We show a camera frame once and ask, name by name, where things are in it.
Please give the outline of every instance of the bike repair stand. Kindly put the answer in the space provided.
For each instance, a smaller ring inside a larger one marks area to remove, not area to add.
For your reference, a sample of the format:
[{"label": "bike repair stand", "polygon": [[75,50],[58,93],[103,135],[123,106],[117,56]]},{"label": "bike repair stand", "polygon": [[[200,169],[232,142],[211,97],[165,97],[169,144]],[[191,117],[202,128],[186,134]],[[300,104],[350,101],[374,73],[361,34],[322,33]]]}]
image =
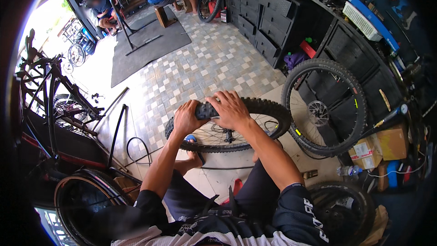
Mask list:
[{"label": "bike repair stand", "polygon": [[[115,7],[114,2],[112,2],[112,0],[109,0],[109,2],[111,3],[112,8],[115,10],[115,13],[117,14],[118,21],[120,22],[120,25],[122,26],[122,29],[123,29],[123,32],[124,32],[124,35],[126,36],[126,39],[128,40],[129,46],[131,47],[131,50],[130,50],[129,52],[127,52],[127,53],[125,54],[125,56],[128,56],[128,55],[131,54],[132,52],[138,50],[140,47],[143,47],[143,46],[147,45],[148,43],[150,43],[151,41],[154,41],[154,40],[156,40],[156,39],[158,39],[158,38],[160,38],[160,37],[162,36],[162,34],[157,35],[157,36],[155,36],[155,37],[152,38],[152,39],[146,40],[143,44],[141,44],[141,45],[139,45],[139,46],[135,46],[134,44],[132,44],[131,40],[129,39],[129,36],[130,36],[130,35],[133,35],[133,34],[136,33],[136,32],[138,32],[140,29],[142,29],[142,28],[144,28],[145,26],[149,25],[150,23],[152,23],[152,22],[155,21],[156,19],[150,21],[150,22],[147,23],[147,24],[145,24],[144,26],[142,26],[142,27],[139,28],[138,30],[132,30],[132,29],[128,26],[128,24],[127,24],[127,23],[122,19],[121,15],[118,13],[118,10],[117,10],[117,8]],[[126,32],[126,29],[125,29],[125,27],[124,27],[125,25],[126,25],[126,27],[128,28],[128,30],[131,32],[131,34],[128,34],[128,33]]]}]

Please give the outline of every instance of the plastic bottle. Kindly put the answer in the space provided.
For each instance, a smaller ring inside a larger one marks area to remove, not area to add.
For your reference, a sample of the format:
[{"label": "plastic bottle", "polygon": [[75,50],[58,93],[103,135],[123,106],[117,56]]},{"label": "plastic bottle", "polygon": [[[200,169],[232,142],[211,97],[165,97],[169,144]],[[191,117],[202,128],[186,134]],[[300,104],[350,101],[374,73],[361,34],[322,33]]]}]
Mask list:
[{"label": "plastic bottle", "polygon": [[358,173],[361,172],[363,172],[363,169],[361,169],[359,166],[337,168],[338,176],[357,176]]}]

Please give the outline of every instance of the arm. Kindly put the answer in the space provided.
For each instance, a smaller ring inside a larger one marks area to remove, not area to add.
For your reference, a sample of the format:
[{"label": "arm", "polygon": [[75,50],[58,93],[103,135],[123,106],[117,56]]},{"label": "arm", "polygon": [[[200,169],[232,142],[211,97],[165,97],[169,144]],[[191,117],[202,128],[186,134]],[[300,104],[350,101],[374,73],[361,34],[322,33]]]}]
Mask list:
[{"label": "arm", "polygon": [[97,15],[98,18],[101,18],[102,16],[106,15],[108,13],[108,9],[106,9],[103,13],[100,13]]},{"label": "arm", "polygon": [[140,191],[155,192],[161,199],[164,197],[174,169],[174,161],[183,139],[194,130],[200,128],[208,120],[197,120],[194,116],[199,101],[190,100],[181,105],[174,115],[174,129],[158,158],[152,162],[144,176]]},{"label": "arm", "polygon": [[222,128],[237,131],[247,140],[281,192],[292,183],[304,184],[292,158],[250,117],[246,106],[235,91],[219,91],[214,95],[215,97],[206,98],[220,115],[220,119],[213,121]]}]

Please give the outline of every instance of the white plastic crate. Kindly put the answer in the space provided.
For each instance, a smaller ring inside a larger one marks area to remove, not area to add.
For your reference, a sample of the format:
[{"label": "white plastic crate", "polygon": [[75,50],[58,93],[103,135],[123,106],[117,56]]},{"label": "white plastic crate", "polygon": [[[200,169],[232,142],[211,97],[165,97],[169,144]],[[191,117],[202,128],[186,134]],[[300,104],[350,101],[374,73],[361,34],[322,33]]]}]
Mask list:
[{"label": "white plastic crate", "polygon": [[382,35],[349,1],[346,2],[343,13],[360,29],[370,41],[380,41]]}]

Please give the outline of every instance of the flip-flop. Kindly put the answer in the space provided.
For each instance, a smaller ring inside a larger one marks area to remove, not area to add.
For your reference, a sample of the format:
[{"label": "flip-flop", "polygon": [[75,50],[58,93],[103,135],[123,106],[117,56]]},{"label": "flip-flop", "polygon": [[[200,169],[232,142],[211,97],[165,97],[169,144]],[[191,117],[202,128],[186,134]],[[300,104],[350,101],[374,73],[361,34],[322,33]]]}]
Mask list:
[{"label": "flip-flop", "polygon": [[[194,140],[194,142],[197,142],[196,138],[192,134],[190,134],[187,137],[185,137],[185,140],[186,141]],[[202,166],[204,166],[205,165],[205,159],[203,158],[202,154],[200,154],[199,152],[196,152],[196,153],[197,153],[197,156],[199,156],[200,160],[202,161]]]}]

